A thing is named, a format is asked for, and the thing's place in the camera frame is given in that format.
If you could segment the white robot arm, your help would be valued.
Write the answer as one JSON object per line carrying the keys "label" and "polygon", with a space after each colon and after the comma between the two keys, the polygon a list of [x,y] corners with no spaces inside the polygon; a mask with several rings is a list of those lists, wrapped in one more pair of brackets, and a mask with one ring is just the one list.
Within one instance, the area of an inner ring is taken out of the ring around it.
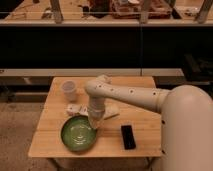
{"label": "white robot arm", "polygon": [[85,84],[85,91],[93,127],[105,114],[107,98],[161,115],[162,171],[213,171],[213,98],[202,89],[118,86],[99,76]]}

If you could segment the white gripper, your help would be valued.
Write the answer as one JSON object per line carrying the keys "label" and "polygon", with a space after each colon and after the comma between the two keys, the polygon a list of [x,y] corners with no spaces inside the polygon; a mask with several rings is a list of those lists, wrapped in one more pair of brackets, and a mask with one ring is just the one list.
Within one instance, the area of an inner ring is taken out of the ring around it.
{"label": "white gripper", "polygon": [[105,101],[90,99],[88,104],[88,120],[93,129],[97,129],[105,114]]}

